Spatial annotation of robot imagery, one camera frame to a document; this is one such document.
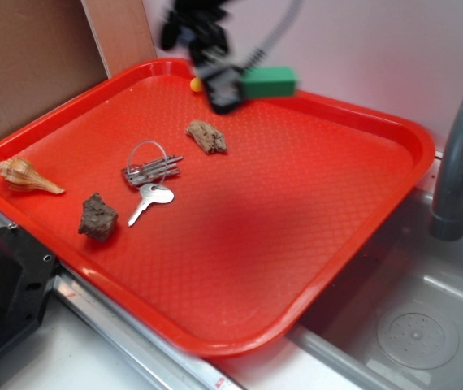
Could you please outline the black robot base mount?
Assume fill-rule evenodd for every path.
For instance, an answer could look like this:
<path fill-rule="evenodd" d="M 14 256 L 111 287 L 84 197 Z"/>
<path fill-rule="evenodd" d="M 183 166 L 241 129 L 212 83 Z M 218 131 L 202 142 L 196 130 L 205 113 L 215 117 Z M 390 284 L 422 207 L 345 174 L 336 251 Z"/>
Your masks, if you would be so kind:
<path fill-rule="evenodd" d="M 57 258 L 21 227 L 0 227 L 0 355 L 38 329 Z"/>

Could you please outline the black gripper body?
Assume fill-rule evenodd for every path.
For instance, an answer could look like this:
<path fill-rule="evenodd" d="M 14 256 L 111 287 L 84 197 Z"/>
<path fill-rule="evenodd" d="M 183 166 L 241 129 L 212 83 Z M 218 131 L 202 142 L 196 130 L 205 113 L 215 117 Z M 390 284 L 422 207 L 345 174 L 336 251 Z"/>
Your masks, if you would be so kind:
<path fill-rule="evenodd" d="M 238 67 L 227 62 L 227 35 L 219 21 L 226 17 L 223 1 L 174 1 L 159 34 L 159 47 L 171 50 L 184 41 L 196 77 L 210 107 L 225 115 L 243 102 Z"/>

